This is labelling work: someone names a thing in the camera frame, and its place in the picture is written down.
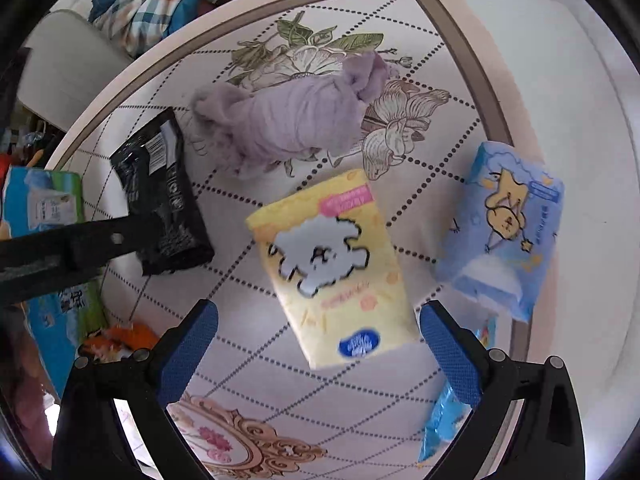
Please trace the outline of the blue Nestle sachet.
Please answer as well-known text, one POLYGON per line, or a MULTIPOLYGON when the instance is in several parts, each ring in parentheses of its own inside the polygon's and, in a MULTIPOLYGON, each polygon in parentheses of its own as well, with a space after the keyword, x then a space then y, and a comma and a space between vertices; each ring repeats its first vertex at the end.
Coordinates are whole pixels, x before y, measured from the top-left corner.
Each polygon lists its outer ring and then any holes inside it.
POLYGON ((424 465, 445 443, 454 440, 466 415, 480 403, 483 379, 456 337, 460 326, 439 301, 430 301, 422 307, 420 330, 446 376, 423 429, 418 463, 424 465))

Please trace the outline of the black snack bag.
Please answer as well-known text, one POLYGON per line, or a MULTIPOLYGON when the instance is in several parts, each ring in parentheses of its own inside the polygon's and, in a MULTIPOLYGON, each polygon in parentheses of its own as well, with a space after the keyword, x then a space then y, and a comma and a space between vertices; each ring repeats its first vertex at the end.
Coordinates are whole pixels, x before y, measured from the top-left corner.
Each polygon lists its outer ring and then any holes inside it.
POLYGON ((137 251, 145 275, 188 270, 215 251, 194 197, 175 112, 166 108, 110 157, 130 214, 155 214, 163 233, 137 251))

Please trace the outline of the yellow tissue pack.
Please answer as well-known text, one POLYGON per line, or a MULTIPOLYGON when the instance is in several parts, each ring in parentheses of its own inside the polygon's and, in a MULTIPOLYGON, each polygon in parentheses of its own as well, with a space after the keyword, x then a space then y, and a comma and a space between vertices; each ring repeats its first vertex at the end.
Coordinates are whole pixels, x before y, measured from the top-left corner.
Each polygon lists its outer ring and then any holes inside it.
POLYGON ((310 368, 418 340, 394 246, 363 170, 262 207, 246 225, 310 368))

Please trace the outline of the cardboard box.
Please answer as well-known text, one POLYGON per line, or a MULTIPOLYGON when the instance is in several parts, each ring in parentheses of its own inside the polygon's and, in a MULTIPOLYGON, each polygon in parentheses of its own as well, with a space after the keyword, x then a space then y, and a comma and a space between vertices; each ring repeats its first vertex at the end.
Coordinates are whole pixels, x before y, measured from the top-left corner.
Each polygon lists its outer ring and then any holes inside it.
MULTIPOLYGON (((12 166, 2 190, 1 238, 40 234, 85 221, 79 174, 12 166)), ((29 263, 29 297, 22 302, 53 394, 60 398, 77 351, 90 334, 108 326, 95 281, 63 287, 51 275, 58 258, 29 263)))

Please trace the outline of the blue tissue pack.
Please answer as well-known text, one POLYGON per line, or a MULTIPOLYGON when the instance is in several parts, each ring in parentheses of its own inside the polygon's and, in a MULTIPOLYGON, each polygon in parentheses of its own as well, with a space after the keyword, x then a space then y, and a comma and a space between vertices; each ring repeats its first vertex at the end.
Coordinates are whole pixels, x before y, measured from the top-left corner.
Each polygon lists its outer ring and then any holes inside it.
POLYGON ((555 250, 564 183, 509 145, 480 144, 435 278, 483 307, 527 323, 555 250))

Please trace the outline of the purple cloth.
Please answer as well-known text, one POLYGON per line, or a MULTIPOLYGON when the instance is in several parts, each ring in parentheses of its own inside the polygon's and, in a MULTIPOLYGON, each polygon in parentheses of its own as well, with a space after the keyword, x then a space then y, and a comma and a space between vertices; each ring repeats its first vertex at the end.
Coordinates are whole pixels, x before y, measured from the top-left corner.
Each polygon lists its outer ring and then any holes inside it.
POLYGON ((216 168, 248 180, 315 151, 349 150, 389 76, 376 52, 351 54, 337 74, 305 76, 255 92, 217 82, 195 92, 190 107, 198 132, 210 141, 216 168))

